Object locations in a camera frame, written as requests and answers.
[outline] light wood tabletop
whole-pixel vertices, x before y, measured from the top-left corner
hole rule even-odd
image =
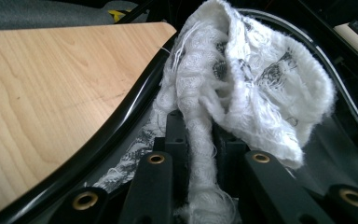
[[[163,22],[0,31],[0,210],[89,140],[174,33]]]

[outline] brass insert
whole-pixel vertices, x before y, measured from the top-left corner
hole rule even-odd
[[[351,189],[341,189],[339,196],[347,203],[358,207],[358,192]]]
[[[72,202],[72,206],[75,210],[86,210],[96,204],[98,201],[98,195],[91,191],[86,191],[78,194],[74,201]]]
[[[152,164],[160,164],[165,161],[165,158],[162,155],[156,154],[149,156],[147,160]]]
[[[269,162],[269,157],[261,153],[254,154],[252,159],[254,159],[254,161],[262,162],[262,163]]]

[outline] frayed fabric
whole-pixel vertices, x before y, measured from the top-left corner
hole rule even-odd
[[[128,181],[136,167],[133,156],[150,150],[154,137],[165,134],[166,116],[180,109],[189,136],[190,180],[188,205],[177,214],[188,223],[234,223],[235,203],[216,181],[213,121],[251,149],[297,169],[303,164],[301,147],[334,98],[331,79],[302,44],[223,0],[207,1],[175,42],[140,136],[94,186],[111,191]]]

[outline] wooden table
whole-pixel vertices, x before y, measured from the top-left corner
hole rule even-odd
[[[163,22],[0,31],[0,210],[86,143],[174,33]]]

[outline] gray fabric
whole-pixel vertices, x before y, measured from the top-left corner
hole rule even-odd
[[[113,24],[107,10],[129,7],[136,5],[115,1],[93,8],[42,0],[0,0],[0,30]]]

